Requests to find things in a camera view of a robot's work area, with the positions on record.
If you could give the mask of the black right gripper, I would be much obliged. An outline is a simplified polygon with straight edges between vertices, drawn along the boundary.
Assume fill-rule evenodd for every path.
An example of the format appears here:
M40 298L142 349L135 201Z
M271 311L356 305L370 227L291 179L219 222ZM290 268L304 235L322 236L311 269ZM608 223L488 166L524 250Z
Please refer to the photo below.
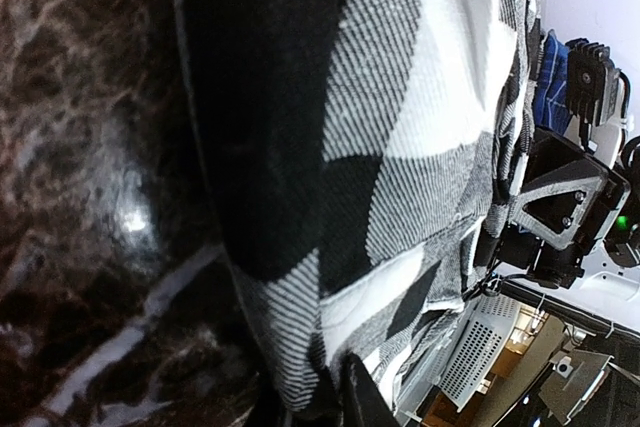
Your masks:
M494 238L481 233L474 264L489 271L501 264L538 285L571 287L581 267L605 239L631 195L630 179L558 133L535 131L520 194Z

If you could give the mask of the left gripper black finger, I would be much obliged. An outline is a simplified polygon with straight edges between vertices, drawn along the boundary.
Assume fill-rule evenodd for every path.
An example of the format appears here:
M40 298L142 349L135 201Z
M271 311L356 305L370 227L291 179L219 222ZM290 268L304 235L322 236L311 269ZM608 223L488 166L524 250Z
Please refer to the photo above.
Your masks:
M398 427L362 360L349 353L342 368L343 425L346 427Z

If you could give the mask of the black white checked shirt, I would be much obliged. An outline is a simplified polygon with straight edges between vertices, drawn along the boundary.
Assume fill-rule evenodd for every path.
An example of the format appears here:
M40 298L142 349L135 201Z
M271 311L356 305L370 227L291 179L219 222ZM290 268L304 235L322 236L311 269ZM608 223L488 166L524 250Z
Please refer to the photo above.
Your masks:
M520 190L536 0L175 0L240 305L277 404L390 407L449 337Z

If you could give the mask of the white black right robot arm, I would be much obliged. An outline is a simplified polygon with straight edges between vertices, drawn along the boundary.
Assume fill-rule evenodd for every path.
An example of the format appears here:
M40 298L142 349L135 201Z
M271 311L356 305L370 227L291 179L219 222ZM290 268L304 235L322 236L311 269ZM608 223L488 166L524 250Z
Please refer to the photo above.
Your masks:
M621 270L639 267L639 140L607 166L569 139L541 127L533 138L521 193L497 236L482 232L474 262L541 292L565 289L566 304L639 331L639 283L594 269L595 253Z

